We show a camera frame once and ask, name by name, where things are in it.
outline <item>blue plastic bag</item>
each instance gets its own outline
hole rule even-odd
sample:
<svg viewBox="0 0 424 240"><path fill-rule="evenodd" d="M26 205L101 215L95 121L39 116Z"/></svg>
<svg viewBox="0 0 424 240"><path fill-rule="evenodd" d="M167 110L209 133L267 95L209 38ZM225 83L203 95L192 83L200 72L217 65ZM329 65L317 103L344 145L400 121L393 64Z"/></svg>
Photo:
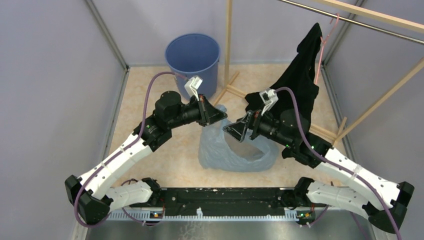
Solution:
<svg viewBox="0 0 424 240"><path fill-rule="evenodd" d="M223 105L217 108L227 111ZM263 136L250 140L251 131L246 133L243 142L238 142L223 131L223 127L231 123L224 119L202 129L198 150L200 165L206 169L231 172L261 172L270 169L280 152L277 145Z"/></svg>

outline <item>wall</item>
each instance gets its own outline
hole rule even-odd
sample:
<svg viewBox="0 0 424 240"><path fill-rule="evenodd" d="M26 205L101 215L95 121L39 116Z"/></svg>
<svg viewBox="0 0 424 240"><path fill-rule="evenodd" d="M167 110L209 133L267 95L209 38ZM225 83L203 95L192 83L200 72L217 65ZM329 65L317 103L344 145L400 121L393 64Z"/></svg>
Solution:
<svg viewBox="0 0 424 240"><path fill-rule="evenodd" d="M172 39L192 32L215 38L224 59L226 0L94 0L103 20L130 65L165 64ZM332 13L348 14L309 0L298 0ZM355 0L343 2L355 3ZM330 32L331 18L277 0L234 0L231 61L290 62L314 23Z"/></svg>
<svg viewBox="0 0 424 240"><path fill-rule="evenodd" d="M123 76L83 0L0 2L0 239L64 240Z"/></svg>
<svg viewBox="0 0 424 240"><path fill-rule="evenodd" d="M365 8L424 23L424 1L367 1ZM380 26L423 40L424 34L399 29L364 17L358 21ZM393 84L397 83L420 58L424 46L352 26L328 65L347 124ZM404 239L421 239L424 215L424 161L422 120L424 118L424 70L390 97L351 133L357 161L370 171L394 182L415 186L409 212L401 228Z"/></svg>

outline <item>blue bucket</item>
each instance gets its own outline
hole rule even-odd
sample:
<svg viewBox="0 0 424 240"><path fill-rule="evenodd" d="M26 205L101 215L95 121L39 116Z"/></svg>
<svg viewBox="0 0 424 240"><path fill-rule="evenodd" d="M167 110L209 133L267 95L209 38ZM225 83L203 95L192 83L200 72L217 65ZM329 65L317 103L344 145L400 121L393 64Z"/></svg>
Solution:
<svg viewBox="0 0 424 240"><path fill-rule="evenodd" d="M166 47L166 63L174 73L187 78L198 75L203 79L197 92L210 99L217 91L218 61L220 46L212 37L191 33L177 37ZM176 86L181 95L190 99L184 85L186 81L176 78Z"/></svg>

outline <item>black garment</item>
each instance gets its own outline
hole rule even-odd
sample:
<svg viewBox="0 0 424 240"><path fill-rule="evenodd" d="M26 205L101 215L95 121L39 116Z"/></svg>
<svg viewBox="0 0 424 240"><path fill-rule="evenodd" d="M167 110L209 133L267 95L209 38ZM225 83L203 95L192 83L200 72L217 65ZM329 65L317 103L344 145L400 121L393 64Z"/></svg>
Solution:
<svg viewBox="0 0 424 240"><path fill-rule="evenodd" d="M271 89L288 87L294 92L299 113L309 122L309 126L303 126L306 127L306 130L309 130L310 127L311 113L319 90L319 87L314 84L315 58L320 51L320 37L322 35L320 25L315 23L306 37L297 46L298 54L290 63L290 66L288 66L278 81L270 87ZM293 102L287 91L280 91L277 93L277 96L278 101L270 109L270 112L274 118L279 119L282 112L293 109ZM246 111L256 111L264 106L259 92L249 93L245 99L249 103Z"/></svg>

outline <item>beige floor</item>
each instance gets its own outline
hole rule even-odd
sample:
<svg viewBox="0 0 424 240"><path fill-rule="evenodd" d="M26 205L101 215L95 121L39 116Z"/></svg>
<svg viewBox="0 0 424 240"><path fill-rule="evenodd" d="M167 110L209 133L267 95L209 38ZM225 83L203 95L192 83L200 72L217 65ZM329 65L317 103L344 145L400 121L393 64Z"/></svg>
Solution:
<svg viewBox="0 0 424 240"><path fill-rule="evenodd" d="M251 93L272 85L287 67L288 64L237 64L230 67L230 76L235 71L240 71L233 86ZM162 71L169 71L169 68L165 66L131 68L112 139L111 151L115 150L140 123L147 85L153 75ZM210 99L211 102L223 88L222 66L219 68L218 78L217 94ZM312 122L327 130L337 132L336 119L321 77L318 85L320 90L315 100ZM160 94L167 90L177 91L171 75L161 76L153 84L147 116L152 113L155 101L159 99ZM229 92L225 93L219 103L227 108L230 121L245 114L246 101ZM115 186L127 179L146 177L157 179L162 187L292 187L300 177L313 178L327 184L333 181L336 186L341 184L325 173L303 166L294 159L283 159L281 155L271 169L262 172L240 173L203 169L198 160L201 131L202 127L196 123L173 129L173 137L168 142L155 153L134 165L115 183ZM337 147L341 152L345 151L341 143Z"/></svg>

